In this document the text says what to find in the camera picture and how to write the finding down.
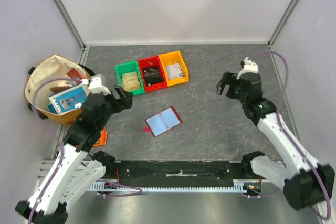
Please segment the red leather card holder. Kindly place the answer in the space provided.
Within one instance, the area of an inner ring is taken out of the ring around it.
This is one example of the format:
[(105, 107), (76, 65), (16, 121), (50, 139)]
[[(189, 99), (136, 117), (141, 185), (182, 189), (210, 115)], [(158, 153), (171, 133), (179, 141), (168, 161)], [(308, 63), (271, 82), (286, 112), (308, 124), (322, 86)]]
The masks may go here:
[(174, 106), (157, 113), (145, 120), (146, 127), (142, 128), (143, 132), (150, 132), (153, 137), (157, 137), (172, 128), (183, 123), (180, 115)]

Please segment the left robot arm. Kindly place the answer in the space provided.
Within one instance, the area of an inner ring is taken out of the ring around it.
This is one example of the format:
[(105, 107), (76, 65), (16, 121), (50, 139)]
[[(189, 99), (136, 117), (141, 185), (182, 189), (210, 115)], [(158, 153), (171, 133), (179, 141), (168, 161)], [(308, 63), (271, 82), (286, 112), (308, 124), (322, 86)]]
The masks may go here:
[(100, 152), (77, 177), (73, 175), (110, 117), (132, 107), (133, 94), (120, 86), (108, 89), (103, 85), (90, 92), (64, 142), (59, 144), (60, 153), (43, 183), (15, 207), (28, 223), (65, 223), (72, 207), (96, 180), (115, 174), (112, 156)]

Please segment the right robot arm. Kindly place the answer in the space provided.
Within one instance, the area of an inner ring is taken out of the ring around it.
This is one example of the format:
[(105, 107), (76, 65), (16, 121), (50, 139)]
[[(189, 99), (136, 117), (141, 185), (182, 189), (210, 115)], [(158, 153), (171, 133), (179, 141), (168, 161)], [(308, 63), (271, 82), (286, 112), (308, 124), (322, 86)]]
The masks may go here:
[(225, 87), (228, 87), (226, 96), (240, 102), (245, 116), (266, 135), (283, 160), (276, 163), (262, 152), (246, 154), (241, 174), (248, 179), (260, 175), (269, 180), (295, 210), (323, 201), (330, 207), (334, 169), (309, 154), (288, 129), (274, 103), (264, 98), (260, 75), (224, 72), (216, 86), (217, 94), (221, 95)]

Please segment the beige cards in green bin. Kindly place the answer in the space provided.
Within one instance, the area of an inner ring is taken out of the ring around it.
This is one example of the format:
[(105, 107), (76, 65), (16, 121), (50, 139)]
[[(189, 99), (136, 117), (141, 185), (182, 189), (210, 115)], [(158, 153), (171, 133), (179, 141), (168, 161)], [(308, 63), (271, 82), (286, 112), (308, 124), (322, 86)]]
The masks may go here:
[(122, 88), (127, 91), (140, 89), (140, 81), (136, 71), (122, 74)]

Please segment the black card in red bin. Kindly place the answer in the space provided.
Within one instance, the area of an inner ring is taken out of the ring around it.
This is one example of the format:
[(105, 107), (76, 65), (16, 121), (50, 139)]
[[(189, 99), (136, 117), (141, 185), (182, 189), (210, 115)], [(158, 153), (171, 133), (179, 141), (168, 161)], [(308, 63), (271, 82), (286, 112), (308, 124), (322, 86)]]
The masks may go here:
[(163, 82), (158, 66), (143, 68), (142, 72), (146, 86)]

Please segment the white card in yellow bin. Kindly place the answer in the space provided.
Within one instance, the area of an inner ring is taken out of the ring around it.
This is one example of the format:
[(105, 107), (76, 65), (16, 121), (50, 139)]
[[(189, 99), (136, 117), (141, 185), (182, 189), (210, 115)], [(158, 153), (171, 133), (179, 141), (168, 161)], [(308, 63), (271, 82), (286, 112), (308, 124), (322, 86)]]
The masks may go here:
[(179, 63), (166, 65), (165, 70), (169, 81), (184, 77), (184, 73)]

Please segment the green plastic bin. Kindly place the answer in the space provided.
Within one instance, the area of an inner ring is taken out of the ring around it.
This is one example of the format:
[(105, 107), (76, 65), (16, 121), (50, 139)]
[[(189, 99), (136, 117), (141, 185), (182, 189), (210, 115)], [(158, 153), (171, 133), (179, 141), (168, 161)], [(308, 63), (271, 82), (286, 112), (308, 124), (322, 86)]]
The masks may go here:
[(115, 66), (118, 84), (134, 95), (144, 94), (144, 86), (137, 61), (130, 61)]

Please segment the red plastic bin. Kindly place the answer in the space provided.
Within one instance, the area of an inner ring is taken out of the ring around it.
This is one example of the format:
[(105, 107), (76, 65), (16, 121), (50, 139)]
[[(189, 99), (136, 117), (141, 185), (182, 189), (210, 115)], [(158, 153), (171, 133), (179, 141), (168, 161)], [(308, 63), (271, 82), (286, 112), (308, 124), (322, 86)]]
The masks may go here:
[(145, 92), (152, 92), (167, 87), (163, 67), (158, 56), (139, 59), (138, 66)]

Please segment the orange picture box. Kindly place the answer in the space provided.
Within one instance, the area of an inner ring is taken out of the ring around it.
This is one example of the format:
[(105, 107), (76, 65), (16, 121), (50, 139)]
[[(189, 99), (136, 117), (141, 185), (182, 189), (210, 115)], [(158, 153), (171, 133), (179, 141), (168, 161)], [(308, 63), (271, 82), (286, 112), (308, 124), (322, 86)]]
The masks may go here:
[(102, 147), (106, 145), (106, 141), (108, 138), (107, 127), (105, 126), (103, 130), (100, 132), (100, 138), (95, 142), (93, 147)]

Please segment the blue product box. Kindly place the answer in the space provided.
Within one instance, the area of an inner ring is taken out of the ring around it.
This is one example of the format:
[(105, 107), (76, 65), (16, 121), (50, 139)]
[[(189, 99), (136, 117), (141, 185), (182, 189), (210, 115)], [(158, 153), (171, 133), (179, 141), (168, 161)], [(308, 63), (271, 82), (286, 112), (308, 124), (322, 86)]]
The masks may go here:
[(76, 85), (49, 97), (48, 106), (51, 113), (62, 115), (81, 108), (89, 94), (89, 89), (83, 84)]

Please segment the yellow plastic bin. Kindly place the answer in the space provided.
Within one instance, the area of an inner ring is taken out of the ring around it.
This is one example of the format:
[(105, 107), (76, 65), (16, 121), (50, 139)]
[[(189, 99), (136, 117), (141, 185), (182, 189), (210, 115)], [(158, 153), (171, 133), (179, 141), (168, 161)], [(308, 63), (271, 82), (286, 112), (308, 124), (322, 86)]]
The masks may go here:
[(188, 68), (179, 50), (160, 54), (159, 60), (168, 87), (189, 82)]

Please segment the red white box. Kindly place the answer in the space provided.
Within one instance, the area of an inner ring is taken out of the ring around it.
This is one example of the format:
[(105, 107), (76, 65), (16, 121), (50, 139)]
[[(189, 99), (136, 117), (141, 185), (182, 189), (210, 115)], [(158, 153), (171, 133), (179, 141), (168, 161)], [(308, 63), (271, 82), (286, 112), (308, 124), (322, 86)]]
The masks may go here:
[(85, 79), (86, 77), (83, 76), (80, 72), (78, 72), (76, 69), (72, 68), (67, 72), (67, 76), (70, 77), (71, 79), (75, 80), (82, 80)]

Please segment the canvas tote bag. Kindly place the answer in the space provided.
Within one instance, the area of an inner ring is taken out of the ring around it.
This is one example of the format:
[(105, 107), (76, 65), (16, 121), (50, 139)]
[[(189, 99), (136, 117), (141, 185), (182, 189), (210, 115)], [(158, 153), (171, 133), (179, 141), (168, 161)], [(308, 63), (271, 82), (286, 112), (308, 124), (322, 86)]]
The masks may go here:
[(49, 96), (53, 94), (51, 88), (56, 87), (58, 81), (53, 81), (43, 87), (41, 86), (51, 79), (67, 78), (67, 72), (72, 68), (76, 69), (87, 79), (95, 75), (88, 67), (59, 55), (53, 55), (38, 66), (30, 69), (29, 78), (24, 89), (25, 97), (28, 101), (28, 108), (30, 110), (36, 109), (41, 119), (51, 119), (60, 125), (70, 126), (80, 114), (81, 109), (76, 109), (62, 115), (51, 113), (48, 108), (50, 105)]

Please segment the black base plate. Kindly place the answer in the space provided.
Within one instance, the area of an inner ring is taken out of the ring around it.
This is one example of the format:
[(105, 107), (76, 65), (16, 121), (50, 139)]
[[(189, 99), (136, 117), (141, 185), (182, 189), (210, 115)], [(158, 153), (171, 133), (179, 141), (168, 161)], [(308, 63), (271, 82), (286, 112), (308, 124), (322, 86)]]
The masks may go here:
[(118, 175), (121, 179), (142, 176), (207, 176), (224, 179), (256, 179), (259, 175), (249, 173), (241, 162), (231, 161), (116, 161), (105, 177)]

